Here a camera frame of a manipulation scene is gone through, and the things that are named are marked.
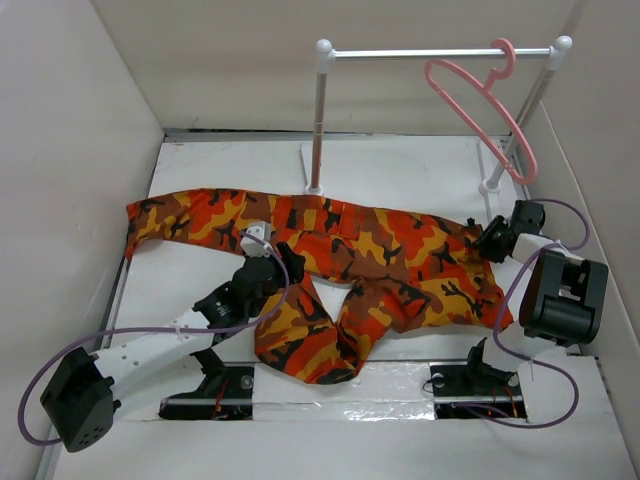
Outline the white clothes rack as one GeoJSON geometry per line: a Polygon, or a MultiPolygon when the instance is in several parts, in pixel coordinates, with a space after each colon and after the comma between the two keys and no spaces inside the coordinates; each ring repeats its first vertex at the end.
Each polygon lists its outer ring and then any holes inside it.
{"type": "Polygon", "coordinates": [[[517,48],[504,38],[487,48],[337,50],[327,39],[316,43],[316,85],[312,141],[300,148],[305,191],[323,193],[321,163],[324,140],[325,106],[328,76],[337,62],[423,60],[424,77],[429,87],[448,105],[477,137],[476,150],[480,170],[478,195],[486,214],[502,213],[507,202],[526,192],[538,175],[538,162],[525,137],[524,129],[540,104],[555,73],[573,45],[573,39],[561,35],[548,47],[517,48]],[[512,115],[495,94],[496,84],[509,79],[516,62],[542,59],[543,66],[516,115],[512,115]],[[434,78],[441,68],[467,84],[503,121],[508,135],[503,144],[491,138],[479,123],[434,78]]]}

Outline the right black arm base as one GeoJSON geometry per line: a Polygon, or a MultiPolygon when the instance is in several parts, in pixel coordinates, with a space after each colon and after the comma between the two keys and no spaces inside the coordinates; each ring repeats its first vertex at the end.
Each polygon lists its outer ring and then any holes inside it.
{"type": "Polygon", "coordinates": [[[437,419],[526,419],[519,377],[483,361],[484,344],[473,346],[464,361],[429,364],[422,390],[433,396],[437,419]]]}

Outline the orange camouflage trousers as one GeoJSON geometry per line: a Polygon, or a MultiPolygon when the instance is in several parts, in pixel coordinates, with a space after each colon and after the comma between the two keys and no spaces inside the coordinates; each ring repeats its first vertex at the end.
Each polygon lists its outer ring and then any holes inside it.
{"type": "Polygon", "coordinates": [[[305,260],[303,280],[266,304],[254,352],[308,384],[355,378],[389,331],[448,325],[505,328],[513,317],[479,225],[315,195],[192,189],[131,203],[125,253],[168,240],[240,254],[252,223],[305,260]]]}

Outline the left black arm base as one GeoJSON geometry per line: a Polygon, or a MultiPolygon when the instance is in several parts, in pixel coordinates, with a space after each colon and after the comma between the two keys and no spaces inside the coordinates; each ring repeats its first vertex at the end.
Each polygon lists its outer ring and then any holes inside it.
{"type": "Polygon", "coordinates": [[[212,350],[192,354],[203,380],[191,392],[160,402],[158,416],[170,421],[245,421],[253,419],[253,364],[226,365],[212,350]]]}

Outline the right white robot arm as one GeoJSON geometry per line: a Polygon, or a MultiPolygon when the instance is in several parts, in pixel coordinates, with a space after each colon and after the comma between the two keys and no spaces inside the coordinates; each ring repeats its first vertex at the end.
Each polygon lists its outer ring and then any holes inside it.
{"type": "Polygon", "coordinates": [[[510,217],[496,216],[473,244],[483,259],[511,257],[531,272],[517,321],[506,328],[494,321],[496,331],[469,352],[462,381],[473,393],[508,383],[544,352],[589,344],[599,331],[608,267],[543,236],[545,219],[542,202],[518,200],[510,217]]]}

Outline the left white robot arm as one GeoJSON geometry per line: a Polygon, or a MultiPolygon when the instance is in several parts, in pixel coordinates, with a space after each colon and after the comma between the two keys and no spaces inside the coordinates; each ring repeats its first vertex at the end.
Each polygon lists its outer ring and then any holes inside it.
{"type": "Polygon", "coordinates": [[[169,325],[143,328],[117,348],[89,353],[78,345],[65,352],[40,398],[65,449],[76,453],[96,443],[125,413],[135,387],[186,356],[200,362],[188,374],[190,387],[201,396],[216,394],[224,365],[214,346],[278,312],[267,301],[283,300],[302,281],[304,266],[284,242],[261,245],[229,281],[169,325]]]}

